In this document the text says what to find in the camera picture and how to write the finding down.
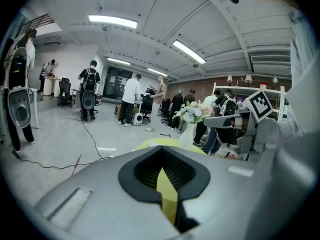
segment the ceiling vent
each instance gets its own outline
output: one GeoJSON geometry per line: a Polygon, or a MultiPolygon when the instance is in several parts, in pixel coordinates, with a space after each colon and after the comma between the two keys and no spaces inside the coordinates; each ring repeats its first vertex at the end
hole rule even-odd
{"type": "Polygon", "coordinates": [[[256,55],[251,56],[252,64],[290,65],[290,55],[256,55]]]}

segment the vase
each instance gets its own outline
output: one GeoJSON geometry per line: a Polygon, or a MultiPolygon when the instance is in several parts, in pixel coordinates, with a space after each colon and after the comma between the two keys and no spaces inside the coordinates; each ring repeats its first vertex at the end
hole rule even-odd
{"type": "Polygon", "coordinates": [[[190,150],[194,143],[195,123],[187,123],[186,129],[178,140],[178,147],[184,150],[190,150]]]}

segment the brick wall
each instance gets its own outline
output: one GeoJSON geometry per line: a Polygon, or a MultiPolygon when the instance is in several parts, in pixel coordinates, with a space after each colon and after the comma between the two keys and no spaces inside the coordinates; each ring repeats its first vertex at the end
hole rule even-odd
{"type": "MultiPolygon", "coordinates": [[[[238,76],[233,77],[233,82],[231,83],[232,86],[235,86],[237,84],[237,79],[240,78],[238,76]]],[[[195,81],[188,81],[188,82],[178,82],[178,83],[172,83],[167,85],[165,97],[172,99],[174,95],[176,95],[179,91],[179,89],[184,90],[183,96],[189,94],[190,89],[195,89],[195,99],[204,101],[204,99],[207,96],[212,95],[212,91],[214,89],[214,84],[216,82],[217,86],[227,86],[227,77],[217,77],[217,78],[210,78],[210,79],[204,79],[204,80],[195,80],[195,81]]],[[[280,86],[284,86],[285,91],[289,91],[291,88],[291,80],[286,79],[278,79],[278,83],[274,84],[272,82],[272,78],[270,77],[259,77],[259,76],[253,76],[252,77],[252,84],[250,84],[250,87],[259,88],[260,83],[264,82],[266,83],[267,89],[273,89],[280,91],[280,86]]],[[[246,87],[248,86],[245,81],[241,81],[241,79],[238,81],[238,86],[246,87]]]]}

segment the person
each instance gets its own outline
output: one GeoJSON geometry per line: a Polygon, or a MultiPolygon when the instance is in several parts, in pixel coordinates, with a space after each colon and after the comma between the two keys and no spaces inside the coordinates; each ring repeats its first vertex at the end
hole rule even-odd
{"type": "MultiPolygon", "coordinates": [[[[232,97],[233,92],[230,89],[227,89],[226,92],[224,93],[224,95],[219,96],[212,104],[212,108],[215,116],[218,117],[220,116],[220,110],[219,108],[228,100],[232,97]]],[[[214,155],[221,147],[221,143],[218,141],[217,138],[217,132],[215,130],[215,128],[211,128],[210,129],[210,133],[208,136],[208,140],[206,145],[203,147],[203,151],[206,154],[209,155],[214,155]]]]}
{"type": "MultiPolygon", "coordinates": [[[[195,101],[196,101],[195,93],[196,93],[196,90],[195,90],[195,89],[190,89],[189,94],[186,95],[186,96],[184,97],[184,100],[183,100],[183,104],[184,104],[185,106],[187,105],[187,102],[191,103],[191,102],[195,102],[195,101]]],[[[179,124],[178,131],[177,131],[178,134],[182,134],[184,125],[185,125],[185,121],[181,120],[181,121],[180,121],[180,124],[179,124]]]]}
{"type": "MultiPolygon", "coordinates": [[[[26,53],[27,53],[27,59],[26,59],[26,67],[28,71],[32,71],[34,66],[35,66],[35,56],[36,56],[36,49],[35,46],[33,44],[34,39],[37,36],[37,30],[35,28],[29,28],[22,39],[20,39],[18,42],[14,42],[13,45],[10,47],[6,58],[4,60],[4,68],[8,71],[10,70],[8,68],[9,66],[9,61],[10,61],[10,57],[13,53],[13,51],[17,48],[20,47],[25,47],[26,49],[26,53]]],[[[8,86],[5,87],[4,89],[4,99],[7,100],[8,99],[8,95],[9,95],[9,90],[8,90],[8,86]]],[[[20,146],[20,139],[19,139],[19,135],[17,132],[17,128],[16,125],[14,124],[14,122],[11,119],[10,116],[10,112],[9,112],[9,107],[8,107],[8,103],[5,102],[5,112],[6,112],[6,119],[7,119],[7,124],[8,124],[8,130],[9,130],[9,134],[11,137],[11,141],[12,141],[12,146],[15,150],[15,152],[17,154],[21,153],[21,146],[20,146]]],[[[26,126],[25,128],[22,129],[23,131],[23,135],[25,137],[25,139],[30,142],[31,144],[36,143],[35,138],[33,136],[32,133],[32,129],[31,129],[31,124],[29,124],[28,126],[26,126]]]]}
{"type": "Polygon", "coordinates": [[[181,109],[181,105],[184,103],[184,97],[182,97],[182,94],[184,93],[184,90],[180,89],[176,95],[172,98],[172,109],[171,114],[168,121],[168,128],[171,130],[176,129],[178,127],[179,123],[179,117],[175,117],[173,119],[173,116],[176,114],[177,111],[181,109]]]}
{"type": "MultiPolygon", "coordinates": [[[[83,78],[84,81],[87,80],[89,74],[88,74],[88,71],[91,73],[93,73],[95,75],[95,82],[97,84],[100,83],[100,75],[99,75],[99,72],[96,71],[96,66],[97,66],[97,62],[95,60],[92,60],[90,62],[90,66],[89,66],[89,69],[87,70],[84,69],[82,70],[81,74],[78,76],[78,79],[81,80],[83,78]]],[[[83,105],[83,95],[85,93],[85,89],[83,87],[83,85],[81,84],[81,90],[80,90],[80,102],[81,102],[81,108],[82,108],[82,115],[81,115],[81,119],[83,121],[88,121],[88,111],[84,108],[84,105],[83,105]]],[[[91,120],[94,120],[96,119],[95,117],[95,114],[94,114],[94,107],[92,109],[89,110],[89,113],[90,113],[90,119],[91,120]]]]}
{"type": "MultiPolygon", "coordinates": [[[[288,15],[292,22],[295,37],[291,40],[290,62],[291,62],[291,86],[308,72],[311,63],[319,53],[319,42],[311,27],[307,17],[300,10],[299,5],[294,0],[282,0],[291,6],[288,15]]],[[[248,126],[247,120],[242,125],[243,129],[248,126]]],[[[261,144],[278,145],[299,135],[299,124],[296,115],[288,106],[287,118],[275,121],[272,118],[262,120],[257,128],[256,142],[261,144]]]]}
{"type": "Polygon", "coordinates": [[[152,103],[150,127],[145,129],[147,132],[155,131],[156,125],[157,125],[157,119],[158,119],[158,111],[162,103],[163,97],[165,96],[166,85],[164,83],[164,77],[162,75],[158,75],[157,81],[158,81],[158,87],[156,91],[152,87],[152,90],[155,91],[155,94],[150,95],[150,98],[153,99],[153,103],[152,103]]]}
{"type": "MultiPolygon", "coordinates": [[[[220,96],[221,96],[221,91],[215,90],[213,92],[213,95],[210,95],[204,99],[203,105],[212,107],[214,105],[216,99],[220,96]]],[[[193,139],[194,145],[201,147],[200,140],[201,140],[202,136],[205,134],[206,130],[207,130],[207,126],[205,126],[204,121],[197,123],[196,130],[195,130],[195,136],[193,139]]]]}
{"type": "Polygon", "coordinates": [[[137,74],[135,78],[126,81],[124,86],[124,94],[122,97],[119,121],[118,124],[122,125],[125,119],[125,127],[132,126],[131,117],[132,110],[134,109],[135,101],[138,100],[140,94],[140,81],[141,75],[137,74]]]}
{"type": "Polygon", "coordinates": [[[52,59],[51,61],[46,62],[42,67],[41,74],[40,74],[40,81],[41,81],[41,84],[40,84],[41,93],[40,94],[41,95],[44,95],[45,78],[47,76],[53,75],[53,67],[54,67],[55,63],[56,63],[56,60],[52,59]],[[47,71],[48,66],[51,66],[49,73],[47,71]]]}

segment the gray floor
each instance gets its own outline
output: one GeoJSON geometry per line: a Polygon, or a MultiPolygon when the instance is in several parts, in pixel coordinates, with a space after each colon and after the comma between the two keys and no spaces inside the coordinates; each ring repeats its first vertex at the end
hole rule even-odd
{"type": "MultiPolygon", "coordinates": [[[[161,124],[158,117],[159,127],[155,132],[146,132],[148,122],[144,121],[141,126],[124,127],[118,125],[115,118],[115,105],[102,103],[97,106],[99,111],[96,120],[86,122],[85,125],[95,139],[98,148],[116,149],[116,151],[99,151],[102,156],[107,154],[119,156],[132,150],[152,138],[168,138],[161,136],[170,133],[172,138],[178,139],[181,135],[167,127],[167,123],[161,124]]],[[[33,129],[36,143],[27,142],[19,133],[22,146],[22,159],[40,162],[44,166],[65,167],[75,164],[80,154],[80,163],[91,163],[99,159],[95,144],[86,132],[81,121],[69,118],[80,118],[80,110],[69,107],[54,107],[38,112],[40,129],[33,129]]],[[[21,162],[17,160],[6,148],[1,152],[1,165],[4,175],[13,193],[35,205],[37,201],[50,189],[71,176],[73,167],[63,170],[54,168],[42,168],[38,164],[21,162]]],[[[78,166],[76,172],[84,166],[78,166]]]]}

